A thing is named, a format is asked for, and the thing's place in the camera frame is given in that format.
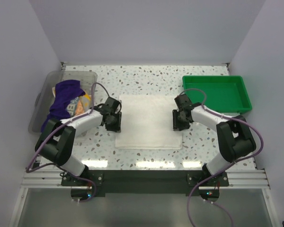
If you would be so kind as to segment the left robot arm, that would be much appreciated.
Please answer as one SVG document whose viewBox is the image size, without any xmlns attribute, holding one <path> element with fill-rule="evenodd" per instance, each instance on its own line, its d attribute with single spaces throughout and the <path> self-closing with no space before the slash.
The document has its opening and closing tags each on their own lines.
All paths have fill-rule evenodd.
<svg viewBox="0 0 284 227">
<path fill-rule="evenodd" d="M 120 132 L 121 109 L 120 101 L 108 97 L 103 104 L 93 106 L 78 116 L 49 120 L 35 146 L 36 154 L 72 174 L 77 185 L 85 185 L 89 180 L 88 168 L 72 154 L 75 137 L 98 126 Z"/>
</svg>

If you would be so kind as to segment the white towel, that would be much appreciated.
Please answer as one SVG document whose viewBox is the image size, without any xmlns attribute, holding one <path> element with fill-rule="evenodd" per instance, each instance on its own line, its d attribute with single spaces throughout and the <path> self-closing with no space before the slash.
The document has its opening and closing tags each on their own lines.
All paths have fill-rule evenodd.
<svg viewBox="0 0 284 227">
<path fill-rule="evenodd" d="M 115 147 L 124 149 L 181 149 L 182 133 L 173 130 L 173 96 L 120 95 L 121 132 Z"/>
</svg>

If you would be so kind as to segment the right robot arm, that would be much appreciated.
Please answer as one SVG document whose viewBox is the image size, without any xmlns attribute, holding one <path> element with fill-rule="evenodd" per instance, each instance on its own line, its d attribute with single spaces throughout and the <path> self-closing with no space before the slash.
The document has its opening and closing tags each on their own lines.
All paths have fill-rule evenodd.
<svg viewBox="0 0 284 227">
<path fill-rule="evenodd" d="M 218 181 L 218 172 L 255 151 L 255 140 L 243 116 L 222 115 L 202 103 L 193 103 L 186 94 L 174 100 L 177 109 L 172 111 L 173 130 L 188 130 L 196 122 L 217 134 L 219 153 L 202 167 L 201 179 L 205 185 L 213 185 Z"/>
</svg>

